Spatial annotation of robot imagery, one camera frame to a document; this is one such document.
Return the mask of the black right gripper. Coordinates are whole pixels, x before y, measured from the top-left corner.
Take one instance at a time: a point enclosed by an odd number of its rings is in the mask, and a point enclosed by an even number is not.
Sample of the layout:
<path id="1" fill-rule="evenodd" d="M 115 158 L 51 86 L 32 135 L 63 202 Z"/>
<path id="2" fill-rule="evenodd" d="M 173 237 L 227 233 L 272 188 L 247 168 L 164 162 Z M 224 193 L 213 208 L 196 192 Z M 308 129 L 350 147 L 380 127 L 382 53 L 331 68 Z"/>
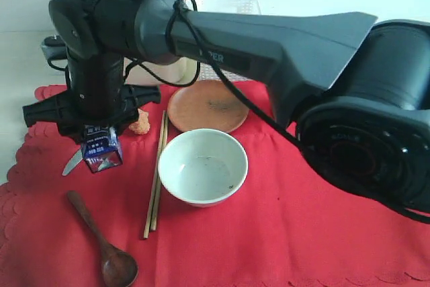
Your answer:
<path id="1" fill-rule="evenodd" d="M 86 126 L 114 127 L 116 134 L 122 134 L 137 121 L 138 109 L 161 102 L 158 86 L 124 83 L 120 54 L 107 52 L 83 59 L 68 48 L 67 69 L 68 93 L 22 107 L 28 128 L 37 122 L 55 122 L 58 132 L 71 139 L 82 139 Z"/>

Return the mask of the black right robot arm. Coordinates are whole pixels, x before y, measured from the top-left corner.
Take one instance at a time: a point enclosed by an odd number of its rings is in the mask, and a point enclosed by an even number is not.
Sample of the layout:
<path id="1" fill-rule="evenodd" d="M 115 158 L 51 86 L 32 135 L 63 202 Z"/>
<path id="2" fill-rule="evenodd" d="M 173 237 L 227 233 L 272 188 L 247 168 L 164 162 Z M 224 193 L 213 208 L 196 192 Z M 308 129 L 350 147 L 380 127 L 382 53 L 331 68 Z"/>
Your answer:
<path id="1" fill-rule="evenodd" d="M 54 122 L 117 133 L 158 103 L 126 85 L 122 64 L 182 57 L 264 84 L 273 116 L 226 87 L 335 187 L 429 222 L 429 24 L 362 12 L 314 17 L 198 11 L 188 0 L 51 0 L 67 89 L 23 108 L 27 126 Z"/>

